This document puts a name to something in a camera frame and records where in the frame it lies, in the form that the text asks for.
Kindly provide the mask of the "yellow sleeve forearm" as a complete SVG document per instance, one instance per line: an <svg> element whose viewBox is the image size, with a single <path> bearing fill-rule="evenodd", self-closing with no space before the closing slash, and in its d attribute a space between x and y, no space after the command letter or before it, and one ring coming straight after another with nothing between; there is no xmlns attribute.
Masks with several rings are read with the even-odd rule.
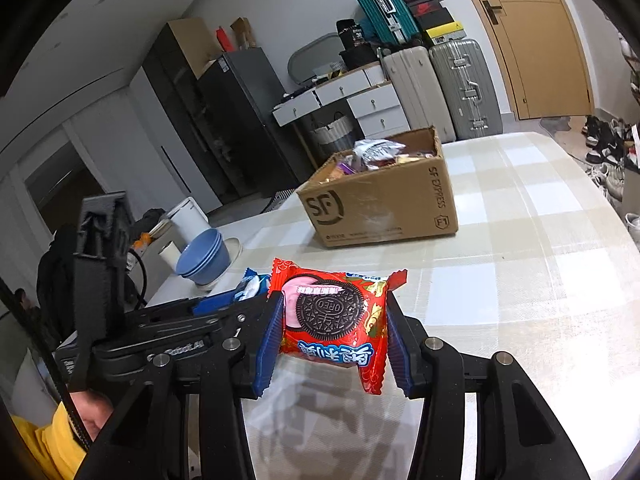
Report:
<svg viewBox="0 0 640 480"><path fill-rule="evenodd" d="M76 441L63 403L58 404L49 425L37 427L17 415L11 416L23 441L49 479L73 480L86 457Z"/></svg>

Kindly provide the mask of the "person's left hand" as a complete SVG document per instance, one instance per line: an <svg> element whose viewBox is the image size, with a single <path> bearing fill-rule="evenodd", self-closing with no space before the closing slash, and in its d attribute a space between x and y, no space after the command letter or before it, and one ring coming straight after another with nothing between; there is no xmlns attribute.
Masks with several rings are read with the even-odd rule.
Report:
<svg viewBox="0 0 640 480"><path fill-rule="evenodd" d="M96 440L114 411L111 401L101 393L91 390L72 392L70 397L89 437L93 441Z"/></svg>

